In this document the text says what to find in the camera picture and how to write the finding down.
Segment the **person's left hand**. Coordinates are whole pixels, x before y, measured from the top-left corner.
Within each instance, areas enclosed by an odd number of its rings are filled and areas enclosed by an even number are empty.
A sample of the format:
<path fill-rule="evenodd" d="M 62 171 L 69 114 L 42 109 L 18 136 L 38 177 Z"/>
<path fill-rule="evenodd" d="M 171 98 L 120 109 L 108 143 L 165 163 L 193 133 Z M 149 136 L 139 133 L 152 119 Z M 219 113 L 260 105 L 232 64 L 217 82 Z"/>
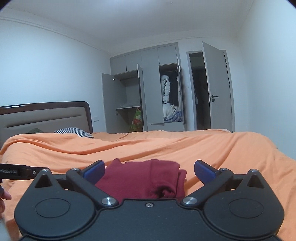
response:
<path fill-rule="evenodd" d="M 2 218 L 2 214 L 5 211 L 5 203 L 4 200 L 11 200 L 11 195 L 8 193 L 3 186 L 0 186 L 1 194 L 0 194 L 0 214 Z"/>

